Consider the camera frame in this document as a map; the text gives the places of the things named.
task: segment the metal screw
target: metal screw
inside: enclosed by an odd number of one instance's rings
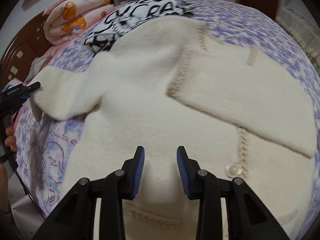
[[[203,176],[206,176],[208,172],[206,170],[199,170],[198,174],[203,177]]]
[[[79,184],[80,185],[85,185],[89,182],[89,180],[87,178],[81,178],[79,179]]]
[[[124,175],[124,171],[123,170],[116,170],[115,175],[120,177],[120,176]]]
[[[243,180],[241,178],[235,178],[234,183],[236,183],[237,185],[241,185],[243,183]]]

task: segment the finger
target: finger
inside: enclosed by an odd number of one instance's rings
[[[14,135],[14,128],[12,125],[8,126],[7,129],[5,129],[5,134],[7,136]]]
[[[10,145],[10,150],[14,153],[18,152],[18,147],[16,144],[12,144]]]
[[[10,145],[16,144],[16,142],[16,137],[12,135],[5,139],[4,144],[9,147]]]

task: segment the button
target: button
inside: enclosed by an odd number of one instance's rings
[[[236,178],[242,175],[243,168],[238,163],[229,163],[226,166],[226,174],[229,178]]]

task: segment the bed sheet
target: bed sheet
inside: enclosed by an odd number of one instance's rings
[[[301,48],[270,18],[253,8],[223,0],[184,0],[194,3],[194,19],[206,21],[216,38],[237,46],[256,45],[283,66],[311,96],[315,111],[318,148],[315,153],[313,192],[308,215],[297,239],[310,227],[320,209],[320,85],[319,77]],[[73,72],[85,71],[93,52],[82,45],[93,25],[65,47],[50,63]],[[16,137],[18,174],[44,213],[49,214],[60,198],[68,158],[81,138],[85,116],[57,122],[44,115],[37,123],[26,104]]]

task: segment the human hand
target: human hand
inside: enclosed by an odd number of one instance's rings
[[[4,141],[4,144],[7,147],[10,147],[11,151],[17,152],[17,140],[14,136],[14,128],[12,126],[12,123],[12,118],[10,117],[10,126],[5,130],[7,138]],[[8,202],[8,182],[9,179],[7,171],[5,170],[3,163],[0,163],[0,210],[2,212],[8,212],[10,210]]]
[[[17,152],[18,151],[18,148],[17,148],[17,139],[16,137],[14,136],[14,128],[12,126],[13,124],[13,121],[12,121],[12,118],[10,117],[10,126],[7,127],[7,129],[5,130],[5,134],[7,135],[7,138],[5,139],[4,141],[4,144],[7,146],[7,147],[10,147],[10,150],[12,152]]]

